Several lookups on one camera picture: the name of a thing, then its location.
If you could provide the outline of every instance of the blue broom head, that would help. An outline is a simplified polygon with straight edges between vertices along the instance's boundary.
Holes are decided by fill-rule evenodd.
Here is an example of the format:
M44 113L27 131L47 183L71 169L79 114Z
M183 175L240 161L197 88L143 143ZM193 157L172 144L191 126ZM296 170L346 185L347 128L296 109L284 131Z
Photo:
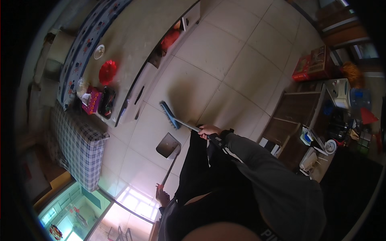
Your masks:
M171 112L170 108L168 107L168 105L166 104L165 101L161 101L159 103L159 105L162 107L162 109L164 110L166 116L169 118L169 122L172 124L172 126L178 130L180 129L181 125L179 122L177 122L174 118L175 116L173 115L173 113Z

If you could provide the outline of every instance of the wooden cabinet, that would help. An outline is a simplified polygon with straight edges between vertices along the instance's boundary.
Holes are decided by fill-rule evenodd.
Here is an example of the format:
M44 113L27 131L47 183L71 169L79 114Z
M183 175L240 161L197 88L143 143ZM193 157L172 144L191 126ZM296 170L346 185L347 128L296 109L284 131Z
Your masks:
M265 128L262 137L282 147L288 136L296 131L298 125L298 123L272 119Z
M309 126L319 97L320 92L285 93L273 117Z

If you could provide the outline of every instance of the person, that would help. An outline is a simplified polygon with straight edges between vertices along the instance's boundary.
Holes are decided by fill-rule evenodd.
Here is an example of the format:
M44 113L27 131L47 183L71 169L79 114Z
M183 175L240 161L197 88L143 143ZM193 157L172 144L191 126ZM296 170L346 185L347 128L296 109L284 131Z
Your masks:
M198 127L173 199L157 188L159 241L319 240L326 223L319 183L232 129ZM212 141L207 147L213 133L241 162Z

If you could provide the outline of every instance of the drawer handle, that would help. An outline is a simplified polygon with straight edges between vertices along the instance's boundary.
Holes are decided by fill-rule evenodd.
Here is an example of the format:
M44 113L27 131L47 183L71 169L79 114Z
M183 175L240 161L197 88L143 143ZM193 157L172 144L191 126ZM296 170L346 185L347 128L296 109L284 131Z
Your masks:
M134 105L136 105L136 104L137 104L137 102L138 102L139 98L140 98L140 97L141 97L141 95L142 95L142 92L143 92L144 88L145 88L145 86L142 86L142 89L141 89L141 91L139 92L139 95L138 95L137 99L135 100L135 102L134 102Z

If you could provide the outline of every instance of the gray shirt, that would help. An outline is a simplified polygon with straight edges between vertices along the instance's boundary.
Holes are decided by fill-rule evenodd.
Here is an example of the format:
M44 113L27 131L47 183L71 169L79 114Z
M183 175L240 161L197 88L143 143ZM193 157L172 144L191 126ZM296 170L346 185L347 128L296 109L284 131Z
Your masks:
M225 146L242 160L243 163L234 162L251 180L264 218L282 241L319 240L326 223L319 183L295 175L269 151L248 138L230 133L225 138ZM173 198L163 213L159 241L169 241L165 224L176 208Z

